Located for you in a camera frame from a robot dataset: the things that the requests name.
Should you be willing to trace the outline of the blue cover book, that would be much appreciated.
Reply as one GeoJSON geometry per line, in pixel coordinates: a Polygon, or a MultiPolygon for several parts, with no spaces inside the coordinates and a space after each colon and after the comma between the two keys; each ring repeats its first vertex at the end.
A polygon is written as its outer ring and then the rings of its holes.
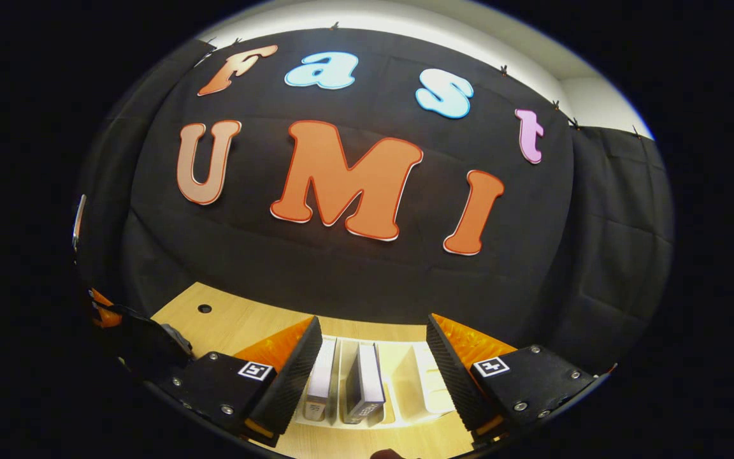
{"type": "Polygon", "coordinates": [[[344,384],[343,423],[357,425],[384,407],[384,384],[375,344],[358,343],[344,384]]]}

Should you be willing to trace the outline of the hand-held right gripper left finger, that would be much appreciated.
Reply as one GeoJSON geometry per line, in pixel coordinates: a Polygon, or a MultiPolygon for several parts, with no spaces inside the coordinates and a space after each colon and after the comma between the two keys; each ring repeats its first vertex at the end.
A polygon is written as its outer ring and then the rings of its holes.
{"type": "Polygon", "coordinates": [[[318,318],[307,317],[234,355],[210,351],[154,384],[228,435],[275,447],[322,343],[318,318]]]}

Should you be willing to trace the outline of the grey schoolbag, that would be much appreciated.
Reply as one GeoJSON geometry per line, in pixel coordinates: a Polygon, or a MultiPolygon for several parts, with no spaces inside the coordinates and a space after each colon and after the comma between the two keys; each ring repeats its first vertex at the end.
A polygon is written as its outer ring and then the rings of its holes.
{"type": "Polygon", "coordinates": [[[123,310],[110,337],[128,369],[149,381],[171,377],[194,360],[191,343],[177,329],[130,310],[123,310]]]}

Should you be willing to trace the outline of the white photo cover book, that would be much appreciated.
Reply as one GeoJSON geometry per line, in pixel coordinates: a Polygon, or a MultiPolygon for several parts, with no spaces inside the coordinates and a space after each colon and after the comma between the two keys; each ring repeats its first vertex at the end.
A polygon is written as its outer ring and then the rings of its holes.
{"type": "Polygon", "coordinates": [[[308,421],[323,421],[330,407],[336,348],[336,338],[322,340],[305,392],[303,416],[308,421]]]}

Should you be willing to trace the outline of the white bookshelf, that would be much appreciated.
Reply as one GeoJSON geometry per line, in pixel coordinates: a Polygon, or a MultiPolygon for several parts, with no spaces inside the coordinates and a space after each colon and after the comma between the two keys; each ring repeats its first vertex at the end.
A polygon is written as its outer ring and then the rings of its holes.
{"type": "Polygon", "coordinates": [[[324,336],[326,351],[335,351],[326,361],[330,369],[329,398],[314,419],[305,413],[306,393],[302,394],[293,422],[330,429],[378,430],[423,425],[455,412],[440,370],[425,342],[381,342],[324,336]],[[345,386],[359,346],[373,345],[377,351],[385,403],[358,424],[344,422],[345,386]]]}

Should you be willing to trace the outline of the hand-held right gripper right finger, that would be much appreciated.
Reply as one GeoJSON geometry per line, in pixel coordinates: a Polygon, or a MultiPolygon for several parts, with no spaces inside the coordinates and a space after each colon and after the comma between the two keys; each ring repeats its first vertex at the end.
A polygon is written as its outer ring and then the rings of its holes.
{"type": "Polygon", "coordinates": [[[428,317],[426,343],[475,442],[524,435],[599,384],[597,375],[545,346],[516,349],[438,314],[428,317]]]}

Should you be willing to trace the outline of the black backdrop cloth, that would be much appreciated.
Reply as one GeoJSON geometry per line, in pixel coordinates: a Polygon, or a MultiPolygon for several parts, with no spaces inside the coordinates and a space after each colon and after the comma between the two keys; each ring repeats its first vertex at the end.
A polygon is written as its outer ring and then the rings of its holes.
{"type": "Polygon", "coordinates": [[[591,373],[649,325],[675,239],[653,140],[373,30],[183,45],[114,104],[78,192],[82,276],[146,316],[201,282],[315,316],[437,313],[591,373]]]}

